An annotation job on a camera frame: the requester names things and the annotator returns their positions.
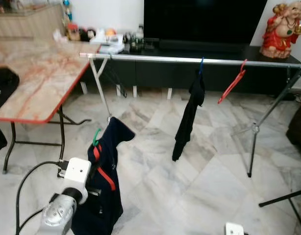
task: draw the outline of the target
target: hanger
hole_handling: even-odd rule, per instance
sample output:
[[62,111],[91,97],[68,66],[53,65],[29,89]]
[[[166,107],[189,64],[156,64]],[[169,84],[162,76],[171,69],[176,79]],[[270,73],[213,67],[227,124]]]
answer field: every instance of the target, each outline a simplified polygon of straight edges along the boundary
[[96,140],[98,133],[101,131],[100,128],[97,129],[94,138],[93,138],[93,146],[96,147],[99,144],[99,141]]
[[223,93],[223,95],[221,96],[221,98],[218,100],[218,104],[220,104],[226,97],[227,95],[231,92],[231,90],[239,83],[239,81],[243,78],[246,70],[243,69],[245,63],[247,62],[247,60],[245,60],[242,65],[241,65],[241,69],[239,74],[237,75],[237,77],[235,78],[235,80],[230,84],[230,86],[226,89],[226,91]]
[[203,72],[203,61],[204,61],[204,57],[202,57],[202,59],[201,59],[201,65],[200,65],[199,75],[201,75],[202,72]]

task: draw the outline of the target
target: bottle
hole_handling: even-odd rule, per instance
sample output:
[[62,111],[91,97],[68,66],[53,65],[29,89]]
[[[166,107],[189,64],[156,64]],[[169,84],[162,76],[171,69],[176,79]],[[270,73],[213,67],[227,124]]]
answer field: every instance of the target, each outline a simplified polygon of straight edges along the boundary
[[65,7],[64,13],[66,14],[67,18],[70,22],[72,22],[72,12],[70,10],[70,2],[69,0],[63,0],[63,5]]
[[139,25],[139,29],[135,33],[135,35],[131,38],[130,42],[130,51],[140,52],[144,47],[144,32],[143,25]]

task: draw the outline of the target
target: black cable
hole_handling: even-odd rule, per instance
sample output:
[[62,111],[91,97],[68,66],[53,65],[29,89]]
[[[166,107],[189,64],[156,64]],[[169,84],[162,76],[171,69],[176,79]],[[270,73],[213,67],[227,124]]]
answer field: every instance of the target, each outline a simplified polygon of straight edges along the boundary
[[122,93],[122,95],[126,98],[127,97],[127,93],[126,93],[126,90],[125,90],[125,87],[124,87],[124,85],[122,84],[122,82],[120,81],[120,78],[119,78],[119,76],[117,75],[117,73],[115,72],[115,70],[114,70],[114,65],[113,65],[113,60],[111,59],[110,60],[110,64],[111,65],[106,65],[106,67],[109,69],[109,71],[108,70],[106,70],[106,72],[109,72],[109,73],[111,73],[111,75],[117,80],[117,82],[118,82],[118,84],[120,85],[120,93]]
[[[36,170],[38,167],[40,167],[41,165],[45,165],[45,164],[54,164],[54,165],[59,165],[60,162],[52,162],[52,161],[47,161],[47,162],[43,162],[43,163],[39,163],[38,165],[36,165],[35,167],[33,167],[31,170],[29,170],[29,172],[25,175],[25,177],[22,179],[20,186],[18,188],[18,192],[17,192],[17,199],[16,199],[16,235],[20,234],[21,229],[23,228],[23,225],[20,227],[20,211],[19,211],[19,200],[20,200],[20,192],[21,192],[21,188],[25,182],[25,180],[27,179],[27,177],[34,171]],[[25,220],[25,223],[27,223],[33,216],[37,215],[38,213],[34,213],[33,215],[30,216],[29,219]]]
[[30,215],[24,222],[23,224],[20,226],[20,229],[19,229],[19,232],[21,232],[22,228],[24,227],[24,225],[31,219],[33,218],[34,216],[36,216],[37,214],[39,214],[40,212],[43,211],[44,208],[41,208],[39,211],[33,213],[32,215]]

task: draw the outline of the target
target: red clothes hanger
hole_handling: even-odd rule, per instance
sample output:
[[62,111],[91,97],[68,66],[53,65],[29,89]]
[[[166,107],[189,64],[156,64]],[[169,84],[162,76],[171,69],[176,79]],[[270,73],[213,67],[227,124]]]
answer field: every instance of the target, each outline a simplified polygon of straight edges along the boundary
[[247,62],[247,60],[245,60],[242,65],[241,65],[241,69],[239,74],[237,75],[237,77],[235,78],[235,80],[230,84],[230,86],[227,88],[227,90],[223,93],[223,95],[221,96],[221,98],[218,100],[218,104],[220,104],[226,97],[227,95],[230,93],[230,91],[239,83],[239,81],[242,79],[242,77],[244,76],[246,70],[243,70],[243,67],[245,65],[245,63]]

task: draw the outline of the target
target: metal joint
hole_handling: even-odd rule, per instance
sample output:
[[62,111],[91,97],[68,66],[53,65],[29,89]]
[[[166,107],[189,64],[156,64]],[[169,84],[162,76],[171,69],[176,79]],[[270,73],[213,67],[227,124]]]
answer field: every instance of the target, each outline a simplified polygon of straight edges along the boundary
[[259,132],[259,126],[255,122],[252,125],[252,131],[256,134]]
[[290,70],[290,66],[287,67],[287,83],[290,81],[291,79],[291,70]]

